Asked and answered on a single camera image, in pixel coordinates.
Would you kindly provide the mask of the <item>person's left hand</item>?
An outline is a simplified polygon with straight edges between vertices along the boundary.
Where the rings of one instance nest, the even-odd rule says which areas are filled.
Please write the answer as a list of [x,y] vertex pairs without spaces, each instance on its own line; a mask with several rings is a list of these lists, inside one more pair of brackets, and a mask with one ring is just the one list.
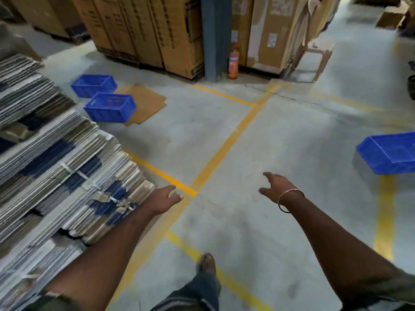
[[166,213],[171,207],[173,207],[168,203],[168,196],[172,194],[179,194],[176,192],[176,186],[172,184],[155,189],[144,202],[144,211],[152,216]]

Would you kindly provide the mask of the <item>person's right hand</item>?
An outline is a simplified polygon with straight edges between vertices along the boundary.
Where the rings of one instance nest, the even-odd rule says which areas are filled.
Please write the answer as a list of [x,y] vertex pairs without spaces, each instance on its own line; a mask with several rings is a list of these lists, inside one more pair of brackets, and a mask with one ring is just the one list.
[[297,189],[297,187],[284,176],[277,175],[272,172],[264,172],[263,176],[267,178],[270,184],[270,188],[273,189],[273,196],[267,197],[267,198],[276,204],[277,204],[278,198],[286,190],[293,189],[293,188]]

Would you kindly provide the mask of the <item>person's right forearm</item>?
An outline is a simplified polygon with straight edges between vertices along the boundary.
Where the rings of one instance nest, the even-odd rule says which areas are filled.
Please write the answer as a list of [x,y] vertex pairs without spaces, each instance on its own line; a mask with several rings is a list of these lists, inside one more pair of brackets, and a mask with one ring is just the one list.
[[306,198],[292,214],[304,231],[331,288],[346,306],[376,298],[402,300],[407,274],[345,230]]

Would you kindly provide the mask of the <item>person's left forearm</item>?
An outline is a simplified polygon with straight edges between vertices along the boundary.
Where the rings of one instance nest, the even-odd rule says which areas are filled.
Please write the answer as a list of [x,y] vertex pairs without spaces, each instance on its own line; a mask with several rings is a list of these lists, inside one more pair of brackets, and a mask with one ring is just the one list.
[[74,300],[83,311],[105,311],[143,231],[156,214],[149,204],[132,211],[65,267],[45,290]]

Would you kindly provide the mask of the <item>thin metal bangle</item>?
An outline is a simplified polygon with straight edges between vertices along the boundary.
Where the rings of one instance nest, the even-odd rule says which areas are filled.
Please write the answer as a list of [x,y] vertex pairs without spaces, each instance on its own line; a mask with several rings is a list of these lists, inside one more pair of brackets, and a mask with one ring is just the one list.
[[298,206],[304,204],[306,198],[302,191],[293,188],[288,189],[277,200],[280,211],[285,214],[294,214],[298,210]]

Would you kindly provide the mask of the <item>person's brown shoe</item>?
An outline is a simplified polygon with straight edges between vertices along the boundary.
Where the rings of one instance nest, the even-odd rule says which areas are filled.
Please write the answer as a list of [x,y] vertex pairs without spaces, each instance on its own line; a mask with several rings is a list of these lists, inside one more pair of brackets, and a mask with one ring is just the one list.
[[196,275],[200,273],[208,273],[214,277],[217,275],[215,259],[209,252],[202,254],[196,263]]

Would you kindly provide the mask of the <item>person's leg in jeans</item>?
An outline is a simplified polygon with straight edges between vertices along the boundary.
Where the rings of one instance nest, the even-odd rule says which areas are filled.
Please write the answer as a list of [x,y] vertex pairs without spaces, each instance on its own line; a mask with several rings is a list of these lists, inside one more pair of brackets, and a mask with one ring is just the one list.
[[210,272],[200,272],[150,311],[220,311],[221,283]]

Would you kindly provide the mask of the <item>blue plastic crate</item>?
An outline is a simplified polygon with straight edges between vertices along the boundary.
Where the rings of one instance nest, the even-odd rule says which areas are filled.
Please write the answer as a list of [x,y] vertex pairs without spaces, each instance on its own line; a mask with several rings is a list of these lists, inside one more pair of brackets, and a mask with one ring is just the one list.
[[128,94],[96,93],[84,106],[95,122],[127,123],[137,106]]
[[368,136],[356,152],[377,175],[414,173],[415,131]]
[[79,98],[92,98],[96,93],[114,93],[118,89],[111,75],[81,75],[70,86]]

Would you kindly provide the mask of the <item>stack of flattened cardboard cartons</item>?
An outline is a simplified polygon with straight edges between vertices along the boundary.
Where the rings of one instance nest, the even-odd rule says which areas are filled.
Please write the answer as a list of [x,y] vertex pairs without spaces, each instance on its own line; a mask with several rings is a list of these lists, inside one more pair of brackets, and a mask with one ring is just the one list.
[[0,58],[0,311],[22,310],[155,189],[42,66]]

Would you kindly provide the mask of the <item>red fire extinguisher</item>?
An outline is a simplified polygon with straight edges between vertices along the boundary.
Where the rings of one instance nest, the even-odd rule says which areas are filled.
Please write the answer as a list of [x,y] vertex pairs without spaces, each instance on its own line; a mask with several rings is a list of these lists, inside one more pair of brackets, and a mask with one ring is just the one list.
[[229,57],[229,79],[237,79],[239,74],[239,44],[234,42],[231,45],[230,57]]

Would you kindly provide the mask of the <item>large taped cardboard box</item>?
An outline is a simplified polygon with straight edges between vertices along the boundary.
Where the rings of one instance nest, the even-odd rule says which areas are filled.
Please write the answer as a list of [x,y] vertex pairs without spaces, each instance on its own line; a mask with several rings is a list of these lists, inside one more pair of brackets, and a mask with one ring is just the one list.
[[254,0],[246,66],[280,74],[305,37],[309,0]]

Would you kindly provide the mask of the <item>grey steel column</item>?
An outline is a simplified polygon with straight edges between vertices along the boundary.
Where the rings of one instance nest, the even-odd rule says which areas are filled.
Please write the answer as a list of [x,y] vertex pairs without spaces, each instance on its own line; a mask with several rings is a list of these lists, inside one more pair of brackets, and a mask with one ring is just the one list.
[[217,82],[228,74],[232,0],[201,0],[205,79]]

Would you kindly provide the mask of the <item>row of tall cardboard boxes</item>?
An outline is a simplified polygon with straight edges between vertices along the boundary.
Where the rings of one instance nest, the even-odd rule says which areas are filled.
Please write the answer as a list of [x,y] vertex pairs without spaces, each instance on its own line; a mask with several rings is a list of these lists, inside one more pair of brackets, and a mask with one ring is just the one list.
[[201,0],[72,0],[96,49],[183,78],[204,73]]

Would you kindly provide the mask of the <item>small brown cardboard box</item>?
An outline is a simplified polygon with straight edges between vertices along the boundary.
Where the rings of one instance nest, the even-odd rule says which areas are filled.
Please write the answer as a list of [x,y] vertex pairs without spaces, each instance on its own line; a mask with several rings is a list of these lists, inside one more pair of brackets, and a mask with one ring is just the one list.
[[396,30],[405,20],[410,5],[402,0],[399,6],[388,6],[382,13],[378,22],[377,29]]

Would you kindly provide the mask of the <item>tall cardboard box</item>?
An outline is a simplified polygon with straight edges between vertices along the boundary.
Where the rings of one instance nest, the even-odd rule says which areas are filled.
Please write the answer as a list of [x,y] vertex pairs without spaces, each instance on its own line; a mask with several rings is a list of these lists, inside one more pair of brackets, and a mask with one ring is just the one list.
[[51,36],[80,42],[89,37],[73,0],[10,0],[26,22]]

